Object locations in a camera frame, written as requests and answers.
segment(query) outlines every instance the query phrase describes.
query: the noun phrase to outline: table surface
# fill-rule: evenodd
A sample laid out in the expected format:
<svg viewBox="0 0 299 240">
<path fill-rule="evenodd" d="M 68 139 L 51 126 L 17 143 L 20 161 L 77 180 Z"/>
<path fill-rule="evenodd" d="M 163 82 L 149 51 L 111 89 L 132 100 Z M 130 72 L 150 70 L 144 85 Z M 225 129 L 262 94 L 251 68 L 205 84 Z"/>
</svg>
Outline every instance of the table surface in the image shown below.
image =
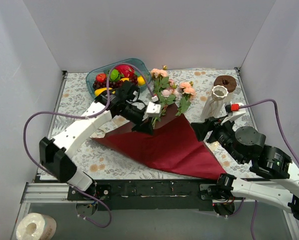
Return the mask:
<svg viewBox="0 0 299 240">
<path fill-rule="evenodd" d="M 235 103 L 246 104 L 244 93 L 238 76 L 234 69 L 181 69 L 168 70 L 170 79 L 173 79 L 176 84 L 181 82 L 194 82 L 196 90 L 196 97 L 192 101 L 189 109 L 185 113 L 185 117 L 189 122 L 201 122 L 201 112 L 204 104 L 211 93 L 214 80 L 221 75 L 229 75 L 236 79 L 237 87 L 233 94 L 232 101 Z M 89 94 L 86 87 L 85 73 L 69 73 L 65 82 L 63 92 L 61 92 L 61 100 L 58 107 L 59 113 L 66 113 L 71 115 L 81 116 L 83 112 L 90 106 L 94 100 Z M 150 99 L 150 93 L 146 89 L 141 93 L 140 99 L 145 103 Z M 225 115 L 225 110 L 222 109 L 220 116 Z M 65 130 L 70 124 L 74 122 L 72 118 L 65 118 L 57 116 L 52 123 L 51 136 Z M 112 121 L 104 124 L 100 129 L 105 132 L 110 132 L 127 121 L 121 117 L 116 116 Z M 234 129 L 242 126 L 253 126 L 251 114 L 249 111 L 235 121 Z M 213 152 L 224 170 L 239 178 L 257 178 L 257 176 L 249 171 L 250 165 L 237 164 L 234 159 L 216 142 L 206 144 Z M 105 146 L 100 145 L 92 139 L 87 139 L 72 158 L 73 162 L 90 175 L 93 179 L 107 179 L 107 180 L 124 180 L 124 179 L 188 179 L 190 176 L 184 176 L 169 172 L 163 172 L 148 168 L 120 153 L 111 150 Z M 40 173 L 41 180 L 53 180 L 54 177 L 45 172 Z"/>
</svg>

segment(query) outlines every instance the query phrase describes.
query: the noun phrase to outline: artificial flower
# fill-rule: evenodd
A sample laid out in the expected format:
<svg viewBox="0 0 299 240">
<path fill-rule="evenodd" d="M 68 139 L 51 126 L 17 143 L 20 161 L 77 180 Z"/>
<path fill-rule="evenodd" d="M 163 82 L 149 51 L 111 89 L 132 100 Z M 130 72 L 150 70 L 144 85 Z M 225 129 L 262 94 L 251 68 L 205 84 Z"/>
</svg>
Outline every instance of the artificial flower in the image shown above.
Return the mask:
<svg viewBox="0 0 299 240">
<path fill-rule="evenodd" d="M 165 71 L 165 70 L 159 70 L 159 73 L 160 73 L 160 75 L 161 75 L 163 78 L 165 78 L 165 77 L 168 77 L 168 76 L 169 76 L 168 72 L 167 72 L 167 71 Z"/>
<path fill-rule="evenodd" d="M 163 97 L 167 98 L 169 95 L 172 94 L 172 91 L 165 89 L 165 90 L 161 91 L 161 94 L 163 95 Z"/>
<path fill-rule="evenodd" d="M 172 94 L 174 94 L 176 97 L 180 95 L 180 92 L 177 89 L 174 89 Z"/>
<path fill-rule="evenodd" d="M 158 70 L 157 72 L 154 73 L 154 77 L 155 77 L 156 79 L 159 78 L 159 76 L 161 75 L 159 71 L 160 71 L 160 70 Z"/>
<path fill-rule="evenodd" d="M 151 75 L 151 77 L 154 78 L 155 75 L 158 75 L 159 71 L 160 71 L 159 69 L 157 69 L 157 68 L 153 68 L 153 69 L 150 71 L 150 75 Z"/>
<path fill-rule="evenodd" d="M 192 87 L 187 87 L 184 89 L 183 94 L 190 94 L 190 95 L 195 95 L 195 89 Z"/>
<path fill-rule="evenodd" d="M 191 84 L 190 84 L 189 82 L 182 82 L 182 83 L 179 85 L 179 87 L 180 87 L 181 89 L 186 89 L 186 88 L 191 88 L 192 86 L 191 86 Z"/>
<path fill-rule="evenodd" d="M 171 87 L 174 86 L 174 80 L 173 80 L 173 79 L 169 79 L 168 82 L 169 82 L 169 85 L 170 85 Z"/>
</svg>

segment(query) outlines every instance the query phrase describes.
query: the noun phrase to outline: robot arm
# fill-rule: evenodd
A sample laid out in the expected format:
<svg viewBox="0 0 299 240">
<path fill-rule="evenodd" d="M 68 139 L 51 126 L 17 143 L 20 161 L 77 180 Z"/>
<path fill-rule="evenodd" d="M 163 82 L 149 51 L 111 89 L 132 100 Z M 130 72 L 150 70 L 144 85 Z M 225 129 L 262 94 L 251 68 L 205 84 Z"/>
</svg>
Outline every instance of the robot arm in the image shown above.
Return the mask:
<svg viewBox="0 0 299 240">
<path fill-rule="evenodd" d="M 207 195 L 216 199 L 224 195 L 254 199 L 293 213 L 299 220 L 299 168 L 282 150 L 266 145 L 266 136 L 253 127 L 243 126 L 233 130 L 234 121 L 245 113 L 244 108 L 232 111 L 231 105 L 228 105 L 225 109 L 228 113 L 225 117 L 210 117 L 203 123 L 191 123 L 197 139 L 204 141 L 207 133 L 211 132 L 208 143 L 218 141 L 238 164 L 251 162 L 251 172 L 282 185 L 285 189 L 271 188 L 230 174 L 221 174 L 217 184 L 209 186 Z"/>
<path fill-rule="evenodd" d="M 73 185 L 93 196 L 95 193 L 94 180 L 77 168 L 71 159 L 89 136 L 116 115 L 133 122 L 135 124 L 132 128 L 133 131 L 153 134 L 151 118 L 160 115 L 161 105 L 154 103 L 158 101 L 158 98 L 153 97 L 148 106 L 144 106 L 142 109 L 137 108 L 132 101 L 138 96 L 138 92 L 137 86 L 125 81 L 115 91 L 115 94 L 109 96 L 110 104 L 106 111 L 93 118 L 87 117 L 95 115 L 105 108 L 107 96 L 101 94 L 83 113 L 82 116 L 86 116 L 86 119 L 75 121 L 52 139 L 44 137 L 39 142 L 42 166 L 49 170 L 59 182 Z"/>
</svg>

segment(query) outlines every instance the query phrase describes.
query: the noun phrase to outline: cable connector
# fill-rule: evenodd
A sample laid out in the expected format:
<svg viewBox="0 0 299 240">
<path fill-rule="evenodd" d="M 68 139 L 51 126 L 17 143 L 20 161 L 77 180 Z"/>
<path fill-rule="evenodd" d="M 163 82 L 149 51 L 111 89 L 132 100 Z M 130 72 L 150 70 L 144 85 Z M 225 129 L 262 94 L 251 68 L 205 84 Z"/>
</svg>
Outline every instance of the cable connector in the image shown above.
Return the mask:
<svg viewBox="0 0 299 240">
<path fill-rule="evenodd" d="M 159 97 L 155 94 L 152 98 L 151 98 L 151 101 L 153 103 L 157 103 L 159 101 Z"/>
<path fill-rule="evenodd" d="M 234 103 L 234 104 L 232 104 L 231 106 L 230 106 L 230 110 L 232 111 L 232 112 L 236 112 L 236 111 L 238 111 L 240 109 L 240 105 L 238 104 L 238 103 Z"/>
<path fill-rule="evenodd" d="M 239 103 L 231 103 L 229 102 L 227 105 L 225 105 L 225 111 L 226 113 L 230 114 L 232 112 L 237 112 L 238 110 L 240 110 L 240 104 Z"/>
</svg>

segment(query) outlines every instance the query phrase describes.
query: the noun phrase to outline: white wall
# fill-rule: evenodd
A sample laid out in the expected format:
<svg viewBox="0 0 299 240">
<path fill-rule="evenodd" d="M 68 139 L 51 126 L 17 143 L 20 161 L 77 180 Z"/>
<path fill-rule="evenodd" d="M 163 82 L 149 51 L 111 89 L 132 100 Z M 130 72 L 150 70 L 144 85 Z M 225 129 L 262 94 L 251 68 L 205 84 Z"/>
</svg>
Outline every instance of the white wall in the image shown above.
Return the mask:
<svg viewBox="0 0 299 240">
<path fill-rule="evenodd" d="M 240 67 L 275 0 L 24 0 L 62 70 Z"/>
<path fill-rule="evenodd" d="M 299 0 L 277 0 L 241 68 L 250 103 L 277 101 L 286 137 L 299 157 Z M 266 141 L 290 154 L 277 128 L 271 103 L 253 107 Z"/>
<path fill-rule="evenodd" d="M 24 186 L 36 172 L 23 147 L 24 123 L 35 112 L 53 110 L 61 79 L 23 1 L 0 0 L 0 240 L 10 239 Z M 36 159 L 50 120 L 42 116 L 30 125 Z"/>
</svg>

